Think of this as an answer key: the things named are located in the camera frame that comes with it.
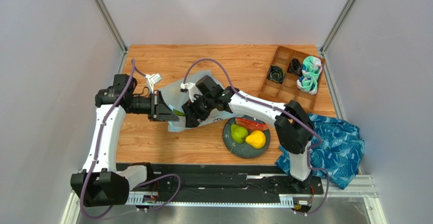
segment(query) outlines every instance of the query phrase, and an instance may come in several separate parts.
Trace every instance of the watermelon slice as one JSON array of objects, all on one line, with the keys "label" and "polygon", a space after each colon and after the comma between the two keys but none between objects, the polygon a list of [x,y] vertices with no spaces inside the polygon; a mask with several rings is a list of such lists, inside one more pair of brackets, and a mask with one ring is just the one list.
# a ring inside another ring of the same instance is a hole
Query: watermelon slice
[{"label": "watermelon slice", "polygon": [[269,129],[269,125],[267,124],[258,123],[256,121],[250,121],[245,118],[236,117],[235,120],[237,125],[246,128],[248,131],[255,131],[255,130],[265,131]]}]

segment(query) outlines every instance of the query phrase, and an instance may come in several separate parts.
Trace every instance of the gray floor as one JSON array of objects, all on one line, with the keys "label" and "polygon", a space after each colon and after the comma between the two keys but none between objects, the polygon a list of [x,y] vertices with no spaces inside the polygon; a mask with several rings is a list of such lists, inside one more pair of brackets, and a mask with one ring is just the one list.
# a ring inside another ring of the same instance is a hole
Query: gray floor
[{"label": "gray floor", "polygon": [[[321,202],[316,198],[314,208]],[[90,208],[90,215],[100,214],[106,208]],[[107,216],[119,215],[134,209],[116,206]],[[97,223],[80,217],[78,223]],[[294,215],[282,208],[228,208],[228,207],[171,207],[149,213],[130,213],[103,223],[187,223],[187,224],[240,224],[240,223],[370,223],[363,198],[329,198],[322,210],[308,217]]]}]

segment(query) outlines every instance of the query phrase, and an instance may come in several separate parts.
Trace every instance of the wooden tray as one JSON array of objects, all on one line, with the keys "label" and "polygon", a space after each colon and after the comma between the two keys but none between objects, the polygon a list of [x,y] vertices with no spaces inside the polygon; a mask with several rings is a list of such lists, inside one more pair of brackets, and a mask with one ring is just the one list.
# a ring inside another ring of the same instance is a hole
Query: wooden tray
[{"label": "wooden tray", "polygon": [[[300,91],[299,88],[296,86],[296,81],[299,79],[299,76],[287,72],[290,61],[292,59],[296,58],[302,64],[307,56],[310,56],[310,54],[292,50],[283,46],[278,46],[275,55],[273,56],[271,65],[276,65],[282,68],[283,71],[286,72],[286,76],[283,83],[277,83],[268,80],[267,74],[265,77],[265,81],[263,81],[262,88],[259,93],[259,98],[279,103],[288,103],[291,100],[295,100],[299,102],[299,104],[304,108],[307,113],[310,113],[314,108],[317,94],[311,95],[307,92]],[[320,57],[317,58],[322,61],[323,67],[325,64],[325,59]],[[323,71],[317,81],[317,90],[319,89],[322,74]]]}]

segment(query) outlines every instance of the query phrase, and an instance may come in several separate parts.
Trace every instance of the gray wall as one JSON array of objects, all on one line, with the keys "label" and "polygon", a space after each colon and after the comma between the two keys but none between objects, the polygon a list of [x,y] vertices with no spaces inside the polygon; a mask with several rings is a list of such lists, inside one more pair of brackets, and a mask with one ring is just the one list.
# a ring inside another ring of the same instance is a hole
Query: gray wall
[{"label": "gray wall", "polygon": [[346,0],[104,0],[131,44],[322,45]]},{"label": "gray wall", "polygon": [[93,0],[0,0],[0,222],[59,223],[120,50]]},{"label": "gray wall", "polygon": [[358,0],[327,53],[388,223],[431,223],[433,0]]}]

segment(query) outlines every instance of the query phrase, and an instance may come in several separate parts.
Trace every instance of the wooden tabletop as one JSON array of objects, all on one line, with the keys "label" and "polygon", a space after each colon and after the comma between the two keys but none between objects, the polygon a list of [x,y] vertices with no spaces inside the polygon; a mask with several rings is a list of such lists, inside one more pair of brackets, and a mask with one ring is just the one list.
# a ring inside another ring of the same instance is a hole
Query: wooden tabletop
[{"label": "wooden tabletop", "polygon": [[[233,84],[246,93],[257,96],[267,74],[277,45],[132,45],[128,52],[124,73],[131,71],[131,59],[146,73],[160,73],[163,80],[156,89],[185,76],[189,66],[204,57],[218,60],[227,70]],[[311,55],[317,55],[313,45],[288,46]],[[228,82],[221,69],[212,62],[201,62],[191,71],[211,70],[222,82]],[[138,80],[136,92],[146,85]],[[335,117],[334,107],[325,79],[321,80],[314,113]],[[174,164],[254,164],[273,165],[281,155],[274,128],[270,128],[269,148],[260,157],[239,158],[224,146],[222,131],[227,120],[214,122],[180,133],[169,133],[166,122],[150,122],[146,115],[127,114],[123,121],[117,147],[117,162],[150,162]]]}]

